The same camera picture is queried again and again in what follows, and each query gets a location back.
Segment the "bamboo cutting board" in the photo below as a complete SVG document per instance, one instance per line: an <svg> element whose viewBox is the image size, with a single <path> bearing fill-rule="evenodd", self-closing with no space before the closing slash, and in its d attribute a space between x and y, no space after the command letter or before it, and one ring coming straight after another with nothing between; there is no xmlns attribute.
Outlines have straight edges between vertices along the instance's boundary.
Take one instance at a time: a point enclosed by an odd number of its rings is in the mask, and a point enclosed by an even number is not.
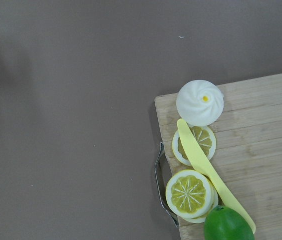
<svg viewBox="0 0 282 240"><path fill-rule="evenodd" d="M256 224L255 238L282 240L282 74L219 89L211 164Z"/></svg>

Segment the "front lemon slice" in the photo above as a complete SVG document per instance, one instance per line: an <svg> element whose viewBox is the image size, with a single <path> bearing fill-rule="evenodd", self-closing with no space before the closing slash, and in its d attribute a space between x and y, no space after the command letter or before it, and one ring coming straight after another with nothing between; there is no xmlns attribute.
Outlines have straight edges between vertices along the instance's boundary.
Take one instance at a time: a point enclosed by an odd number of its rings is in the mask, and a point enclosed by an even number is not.
<svg viewBox="0 0 282 240"><path fill-rule="evenodd" d="M214 202L214 189L201 173L186 169L174 174L165 189L168 207L176 215L193 219L206 214Z"/></svg>

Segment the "green lime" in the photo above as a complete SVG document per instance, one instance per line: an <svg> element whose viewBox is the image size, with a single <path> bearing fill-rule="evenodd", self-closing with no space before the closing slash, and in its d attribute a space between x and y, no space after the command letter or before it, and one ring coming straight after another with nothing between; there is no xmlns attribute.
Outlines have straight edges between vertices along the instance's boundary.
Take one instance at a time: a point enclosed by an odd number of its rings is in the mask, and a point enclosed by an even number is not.
<svg viewBox="0 0 282 240"><path fill-rule="evenodd" d="M204 222L205 240L254 240L254 234L246 220L235 210L218 205Z"/></svg>

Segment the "lemon slice under knife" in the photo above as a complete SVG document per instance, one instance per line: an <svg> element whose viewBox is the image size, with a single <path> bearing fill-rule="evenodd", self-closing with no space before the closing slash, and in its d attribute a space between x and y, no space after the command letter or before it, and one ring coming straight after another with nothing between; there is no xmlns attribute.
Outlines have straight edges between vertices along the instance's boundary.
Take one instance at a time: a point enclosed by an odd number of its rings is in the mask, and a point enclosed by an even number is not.
<svg viewBox="0 0 282 240"><path fill-rule="evenodd" d="M216 137L213 131L208 126L192 125L190 125L190 130L200 148L202 149L208 160L210 160L214 156L217 146ZM176 131L173 136L172 152L179 162L190 167L192 166L185 154L178 131Z"/></svg>

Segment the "lower stacked lemon slice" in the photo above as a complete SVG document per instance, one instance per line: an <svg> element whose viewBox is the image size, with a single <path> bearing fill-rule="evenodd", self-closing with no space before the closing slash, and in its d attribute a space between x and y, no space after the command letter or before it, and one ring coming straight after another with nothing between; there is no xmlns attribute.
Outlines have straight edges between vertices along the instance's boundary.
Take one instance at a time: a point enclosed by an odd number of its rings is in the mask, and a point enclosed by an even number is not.
<svg viewBox="0 0 282 240"><path fill-rule="evenodd" d="M213 186L212 186L212 193L213 193L213 201L212 201L211 207L205 214L199 217L195 217L195 218L183 218L182 217L182 219L187 222L194 223L194 224L203 223L206 220L206 217L208 216L208 214L211 212L211 210L219 204L218 193Z"/></svg>

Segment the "yellow plastic knife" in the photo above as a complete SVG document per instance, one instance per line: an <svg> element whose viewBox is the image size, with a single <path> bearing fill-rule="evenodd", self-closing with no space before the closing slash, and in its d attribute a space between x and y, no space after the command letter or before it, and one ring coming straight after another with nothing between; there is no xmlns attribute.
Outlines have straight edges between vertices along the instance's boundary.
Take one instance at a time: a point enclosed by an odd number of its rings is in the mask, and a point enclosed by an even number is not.
<svg viewBox="0 0 282 240"><path fill-rule="evenodd" d="M224 205L239 213L248 223L252 232L255 233L256 224L220 178L199 146L187 123L181 118L177 120L177 129L183 149L192 167L210 179Z"/></svg>

